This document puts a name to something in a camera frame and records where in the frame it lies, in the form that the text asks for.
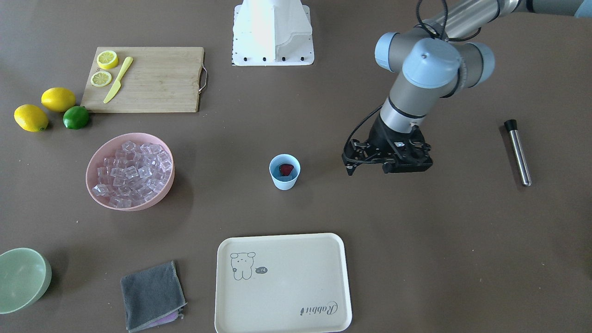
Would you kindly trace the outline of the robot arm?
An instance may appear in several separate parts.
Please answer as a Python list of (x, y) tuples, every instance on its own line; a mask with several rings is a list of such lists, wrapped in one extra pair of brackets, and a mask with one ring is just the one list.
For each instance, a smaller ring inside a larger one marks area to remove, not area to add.
[(364, 142), (343, 149), (348, 173), (362, 164), (381, 164), (385, 173), (423, 172), (433, 161), (420, 125), (438, 99), (479, 85), (493, 73), (492, 50), (470, 43), (479, 29), (513, 12), (589, 18), (589, 0), (462, 0), (427, 20), (417, 14), (408, 32), (387, 32), (376, 45), (376, 62), (397, 73)]

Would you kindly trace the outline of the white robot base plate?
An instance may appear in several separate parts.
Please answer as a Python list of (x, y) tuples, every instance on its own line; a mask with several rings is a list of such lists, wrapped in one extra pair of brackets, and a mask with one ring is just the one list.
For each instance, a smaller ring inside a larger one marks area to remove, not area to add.
[(310, 8), (300, 0), (244, 0), (234, 7), (234, 66), (307, 66), (315, 62)]

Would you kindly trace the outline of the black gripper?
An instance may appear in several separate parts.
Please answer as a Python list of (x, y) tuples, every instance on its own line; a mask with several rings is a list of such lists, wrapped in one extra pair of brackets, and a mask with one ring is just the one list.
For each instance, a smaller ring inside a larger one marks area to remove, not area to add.
[(382, 164), (384, 173), (415, 173), (431, 168), (431, 145), (419, 126), (414, 125), (408, 133), (391, 130), (378, 117), (366, 141), (365, 160)]

